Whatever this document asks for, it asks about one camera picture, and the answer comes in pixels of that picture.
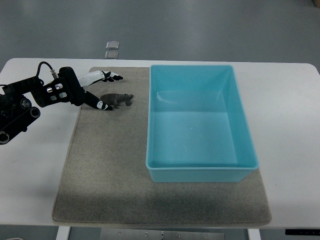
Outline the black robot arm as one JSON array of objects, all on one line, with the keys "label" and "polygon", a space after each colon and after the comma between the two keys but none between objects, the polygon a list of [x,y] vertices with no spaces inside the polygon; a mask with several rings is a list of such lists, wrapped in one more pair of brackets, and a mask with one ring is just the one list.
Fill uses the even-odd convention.
[{"label": "black robot arm", "polygon": [[57,103],[71,103],[81,106],[85,103],[85,93],[71,67],[62,67],[56,73],[50,68],[53,81],[45,84],[39,78],[40,62],[36,75],[10,84],[3,84],[3,94],[0,95],[0,144],[5,145],[21,132],[26,132],[28,126],[37,120],[41,112],[39,108],[25,96],[30,93],[36,104],[47,107]]}]

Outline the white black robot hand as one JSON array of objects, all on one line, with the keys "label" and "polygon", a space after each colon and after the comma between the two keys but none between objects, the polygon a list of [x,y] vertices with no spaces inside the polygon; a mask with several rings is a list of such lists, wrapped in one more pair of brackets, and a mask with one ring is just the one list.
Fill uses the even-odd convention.
[{"label": "white black robot hand", "polygon": [[102,82],[114,82],[122,80],[123,77],[112,71],[96,70],[87,74],[77,77],[80,86],[83,88],[85,101],[84,103],[96,110],[112,111],[113,107],[103,100],[100,100],[97,96],[87,91],[88,86],[91,86],[100,81]]}]

